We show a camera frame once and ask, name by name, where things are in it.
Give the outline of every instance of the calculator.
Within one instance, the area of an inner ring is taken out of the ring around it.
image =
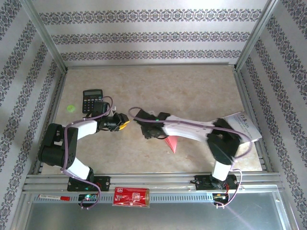
[[[101,101],[102,97],[102,90],[84,90],[82,113],[87,114],[92,112],[94,109],[94,102],[98,100]]]

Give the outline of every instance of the patterned wallpaper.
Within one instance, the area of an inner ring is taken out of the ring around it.
[[[235,64],[267,0],[35,0],[67,66]]]
[[[0,230],[9,229],[60,70],[18,0],[0,0]]]
[[[279,2],[241,70],[300,229],[307,229],[306,18],[306,0]]]

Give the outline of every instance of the green dot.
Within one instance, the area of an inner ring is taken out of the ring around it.
[[[73,111],[75,111],[75,109],[76,109],[76,107],[75,107],[74,105],[72,105],[72,104],[70,104],[70,105],[67,106],[67,111],[70,112],[70,113],[72,113]]]

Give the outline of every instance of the red pouch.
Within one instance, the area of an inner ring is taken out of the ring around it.
[[[149,207],[149,189],[115,188],[113,205],[130,207]]]

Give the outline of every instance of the striped wallpaper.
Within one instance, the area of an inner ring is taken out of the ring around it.
[[[306,0],[279,2],[241,70],[300,229],[307,229],[306,18]]]
[[[35,0],[67,66],[235,64],[267,0]]]
[[[17,0],[0,0],[0,230],[9,229],[61,72]]]

